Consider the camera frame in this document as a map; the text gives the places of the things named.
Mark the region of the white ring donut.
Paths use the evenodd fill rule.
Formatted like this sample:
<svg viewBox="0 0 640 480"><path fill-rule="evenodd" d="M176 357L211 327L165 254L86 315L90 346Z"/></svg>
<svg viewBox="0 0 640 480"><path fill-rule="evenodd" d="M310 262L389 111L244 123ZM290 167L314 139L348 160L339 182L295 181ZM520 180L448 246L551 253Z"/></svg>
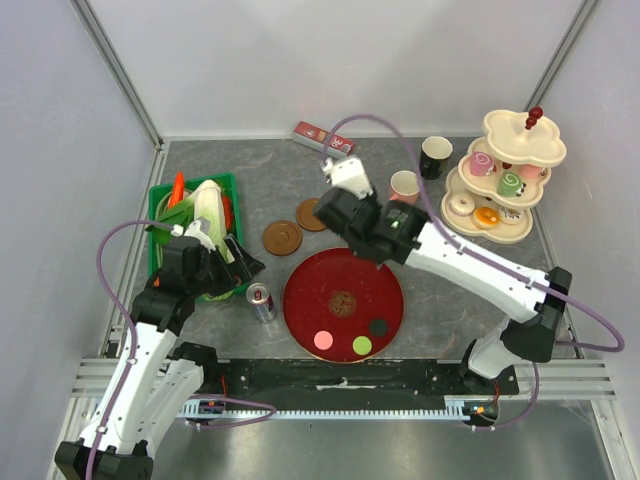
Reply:
<svg viewBox="0 0 640 480"><path fill-rule="evenodd" d="M466 217L473 213L476 208L475 200L469 194L456 193L449 199L450 211L459 217Z"/></svg>

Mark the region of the green swirl cake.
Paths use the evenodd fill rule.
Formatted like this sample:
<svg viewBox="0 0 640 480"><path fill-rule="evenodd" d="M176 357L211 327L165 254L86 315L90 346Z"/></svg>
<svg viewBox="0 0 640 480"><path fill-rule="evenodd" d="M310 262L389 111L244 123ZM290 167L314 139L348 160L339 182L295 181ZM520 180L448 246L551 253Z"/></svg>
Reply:
<svg viewBox="0 0 640 480"><path fill-rule="evenodd" d="M504 171L498 181L497 193L504 198L520 197L526 189L523 179L512 171Z"/></svg>

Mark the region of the orange glazed donut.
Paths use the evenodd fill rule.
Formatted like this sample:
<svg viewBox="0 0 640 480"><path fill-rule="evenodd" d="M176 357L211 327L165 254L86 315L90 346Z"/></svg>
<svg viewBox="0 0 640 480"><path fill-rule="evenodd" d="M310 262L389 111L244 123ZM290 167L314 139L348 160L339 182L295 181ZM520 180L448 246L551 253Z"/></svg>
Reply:
<svg viewBox="0 0 640 480"><path fill-rule="evenodd" d="M491 230L500 224L498 212L486 206L476 208L471 214L471 220L481 230Z"/></svg>

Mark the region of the black sandwich cookie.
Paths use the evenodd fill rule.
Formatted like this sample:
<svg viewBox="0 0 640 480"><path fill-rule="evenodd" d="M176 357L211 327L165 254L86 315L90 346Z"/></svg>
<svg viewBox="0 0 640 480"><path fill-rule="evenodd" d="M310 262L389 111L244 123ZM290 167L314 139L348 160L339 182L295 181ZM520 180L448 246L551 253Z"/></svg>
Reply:
<svg viewBox="0 0 640 480"><path fill-rule="evenodd" d="M369 323L369 333L376 337L385 337L389 332L389 325L383 318L374 318Z"/></svg>

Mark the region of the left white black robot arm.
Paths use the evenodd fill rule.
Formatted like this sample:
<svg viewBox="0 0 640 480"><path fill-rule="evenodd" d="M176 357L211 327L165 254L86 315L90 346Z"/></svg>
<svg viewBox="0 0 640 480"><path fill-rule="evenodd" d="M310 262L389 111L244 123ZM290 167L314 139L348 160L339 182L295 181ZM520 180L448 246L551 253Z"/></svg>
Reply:
<svg viewBox="0 0 640 480"><path fill-rule="evenodd" d="M105 395L75 441L54 461L67 479L148 479L156 451L187 400L217 387L216 351L189 342L170 351L203 295L249 283L265 266L229 235L230 256L201 232L175 237L128 310L132 330Z"/></svg>

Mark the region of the dark red round tray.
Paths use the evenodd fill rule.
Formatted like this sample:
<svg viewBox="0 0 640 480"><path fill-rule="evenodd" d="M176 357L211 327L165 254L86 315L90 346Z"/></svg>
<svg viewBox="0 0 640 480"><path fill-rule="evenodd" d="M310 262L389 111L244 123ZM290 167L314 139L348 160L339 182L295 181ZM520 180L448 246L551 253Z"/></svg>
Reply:
<svg viewBox="0 0 640 480"><path fill-rule="evenodd" d="M400 282L389 267L354 256L347 248L332 248L311 255L289 276L282 296L282 312L296 342L316 358L331 363L357 363L386 349L399 332L405 313ZM389 325L385 337L369 333L369 323L383 318ZM318 350L318 331L333 335L333 346ZM368 356L356 355L352 342L367 336L373 343Z"/></svg>

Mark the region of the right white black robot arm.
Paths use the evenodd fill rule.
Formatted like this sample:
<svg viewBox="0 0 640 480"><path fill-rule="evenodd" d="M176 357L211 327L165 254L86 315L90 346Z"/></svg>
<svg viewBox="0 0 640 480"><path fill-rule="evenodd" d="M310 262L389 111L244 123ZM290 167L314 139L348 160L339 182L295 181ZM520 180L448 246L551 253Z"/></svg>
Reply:
<svg viewBox="0 0 640 480"><path fill-rule="evenodd" d="M359 258L439 275L505 314L498 327L468 347L457 371L465 391L483 392L519 360L550 361L572 283L569 271L529 270L464 240L424 210L399 200L381 205L376 195L358 198L332 188L313 213Z"/></svg>

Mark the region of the pink swirl cake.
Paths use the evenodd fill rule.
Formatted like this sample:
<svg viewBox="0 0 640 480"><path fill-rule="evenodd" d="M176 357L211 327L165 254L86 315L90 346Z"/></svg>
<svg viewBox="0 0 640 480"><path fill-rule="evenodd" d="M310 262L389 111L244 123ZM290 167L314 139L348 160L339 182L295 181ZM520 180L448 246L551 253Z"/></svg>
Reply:
<svg viewBox="0 0 640 480"><path fill-rule="evenodd" d="M545 175L545 168L536 165L521 165L518 171L523 179L534 179Z"/></svg>
<svg viewBox="0 0 640 480"><path fill-rule="evenodd" d="M486 152L474 150L469 158L470 174L475 177L484 177L496 172L493 158Z"/></svg>

